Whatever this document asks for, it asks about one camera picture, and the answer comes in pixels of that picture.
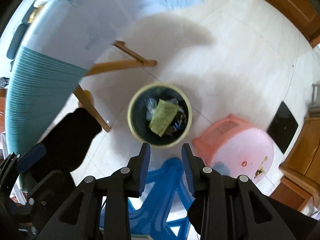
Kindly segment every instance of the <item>black cloth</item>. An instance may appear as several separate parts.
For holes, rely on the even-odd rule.
[[[268,196],[266,198],[286,223],[296,240],[305,240],[318,221]],[[203,208],[204,199],[196,198],[188,210],[189,221],[198,234],[201,234]]]
[[[67,114],[43,139],[47,152],[28,172],[40,182],[52,170],[69,173],[83,162],[93,138],[101,132],[98,121],[84,108]]]

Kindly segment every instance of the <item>pink stool seat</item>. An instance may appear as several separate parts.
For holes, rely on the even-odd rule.
[[[232,114],[212,124],[192,143],[206,166],[233,178],[247,175],[254,183],[265,176],[273,161],[269,135]]]

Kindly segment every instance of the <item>green cloth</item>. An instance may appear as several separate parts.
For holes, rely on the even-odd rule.
[[[160,99],[156,112],[149,124],[151,131],[162,137],[175,118],[179,108],[180,107],[178,105],[174,105]]]

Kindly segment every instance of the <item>round trash can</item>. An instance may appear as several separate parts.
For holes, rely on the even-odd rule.
[[[186,114],[185,128],[174,132],[172,136],[164,134],[162,137],[151,131],[150,121],[146,119],[146,100],[149,98],[154,98],[157,102],[160,99],[176,98]],[[180,89],[173,85],[156,82],[142,87],[135,93],[129,103],[127,119],[132,134],[138,140],[157,148],[169,148],[181,142],[188,134],[192,122],[192,110],[189,100]]]

